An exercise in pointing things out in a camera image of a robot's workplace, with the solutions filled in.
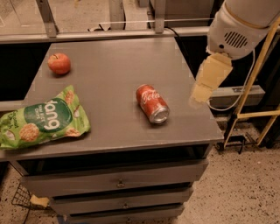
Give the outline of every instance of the snack bag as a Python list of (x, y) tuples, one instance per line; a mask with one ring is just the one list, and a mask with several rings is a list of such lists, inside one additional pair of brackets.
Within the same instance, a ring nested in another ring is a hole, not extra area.
[(73, 86), (50, 101), (21, 108), (0, 118), (0, 148), (18, 149), (90, 130), (86, 112)]

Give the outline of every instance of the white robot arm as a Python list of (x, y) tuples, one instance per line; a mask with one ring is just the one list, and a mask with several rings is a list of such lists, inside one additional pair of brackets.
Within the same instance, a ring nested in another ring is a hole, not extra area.
[(207, 102), (232, 71), (231, 60), (250, 54), (280, 16), (280, 0), (226, 0), (207, 35), (208, 56), (200, 65), (191, 102)]

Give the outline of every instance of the apple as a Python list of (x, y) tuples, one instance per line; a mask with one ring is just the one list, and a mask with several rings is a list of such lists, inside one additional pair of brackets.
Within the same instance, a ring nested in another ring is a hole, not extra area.
[(49, 57), (47, 65), (55, 74), (66, 74), (70, 71), (71, 61), (64, 53), (57, 52)]

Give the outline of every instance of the red soda can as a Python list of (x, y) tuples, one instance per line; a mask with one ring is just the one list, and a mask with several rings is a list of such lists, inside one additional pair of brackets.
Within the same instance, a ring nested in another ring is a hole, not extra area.
[(167, 119), (170, 110), (154, 87), (140, 86), (136, 91), (136, 98), (151, 123), (162, 123)]

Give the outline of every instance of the drawer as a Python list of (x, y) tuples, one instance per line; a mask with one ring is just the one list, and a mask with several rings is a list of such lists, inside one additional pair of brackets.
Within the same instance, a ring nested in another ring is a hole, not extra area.
[(39, 197), (106, 192), (194, 182), (200, 179), (207, 165), (206, 159), (143, 164), (114, 169), (27, 176), (22, 177), (21, 183)]
[(125, 165), (147, 165), (187, 159), (202, 159), (206, 153), (207, 144), (146, 150), (119, 150), (110, 153), (27, 159), (18, 162), (31, 176), (62, 172), (92, 171)]
[(159, 206), (128, 212), (93, 213), (74, 217), (70, 216), (68, 220), (71, 224), (129, 224), (132, 221), (177, 217), (182, 214), (183, 210), (183, 205)]
[(173, 188), (167, 187), (167, 189), (159, 187), (158, 190), (151, 188), (151, 190), (142, 191), (127, 190), (118, 193), (94, 193), (92, 195), (84, 195), (84, 197), (80, 195), (80, 197), (67, 197), (66, 199), (52, 200), (51, 208), (57, 214), (69, 215), (184, 203), (191, 197), (193, 188), (181, 186), (175, 185)]

